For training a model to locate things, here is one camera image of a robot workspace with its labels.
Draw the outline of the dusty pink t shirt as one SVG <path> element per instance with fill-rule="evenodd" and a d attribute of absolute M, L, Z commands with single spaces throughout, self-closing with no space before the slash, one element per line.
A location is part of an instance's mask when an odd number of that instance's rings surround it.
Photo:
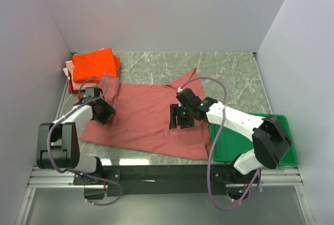
<path fill-rule="evenodd" d="M 208 123 L 196 121 L 190 128 L 170 129 L 170 105 L 177 104 L 176 93 L 189 80 L 189 88 L 201 99 L 204 89 L 195 69 L 166 85 L 126 84 L 104 74 L 101 89 L 106 102 L 115 109 L 108 122 L 89 121 L 80 140 L 129 150 L 191 160 L 207 160 L 211 148 Z"/>

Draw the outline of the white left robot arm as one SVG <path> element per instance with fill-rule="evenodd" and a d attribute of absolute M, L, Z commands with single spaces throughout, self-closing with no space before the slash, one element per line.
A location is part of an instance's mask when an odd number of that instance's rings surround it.
<path fill-rule="evenodd" d="M 101 169 L 100 159 L 80 152 L 78 130 L 92 120 L 105 125 L 115 114 L 104 95 L 98 87 L 86 88 L 84 96 L 68 113 L 52 123 L 42 123 L 39 126 L 36 158 L 38 168 L 54 169 L 61 173 L 85 173 L 92 184 L 103 181 L 104 171 Z"/>

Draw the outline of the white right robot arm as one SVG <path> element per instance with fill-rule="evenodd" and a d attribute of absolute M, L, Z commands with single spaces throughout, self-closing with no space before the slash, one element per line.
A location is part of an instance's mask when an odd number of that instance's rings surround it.
<path fill-rule="evenodd" d="M 178 88 L 176 98 L 182 118 L 220 126 L 209 152 L 209 164 L 219 136 L 225 128 L 252 142 L 253 148 L 238 155 L 231 163 L 229 177 L 233 182 L 242 182 L 248 173 L 259 168 L 276 169 L 292 147 L 287 129 L 274 115 L 255 116 L 228 107 L 210 97 L 202 100 L 189 88 Z"/>

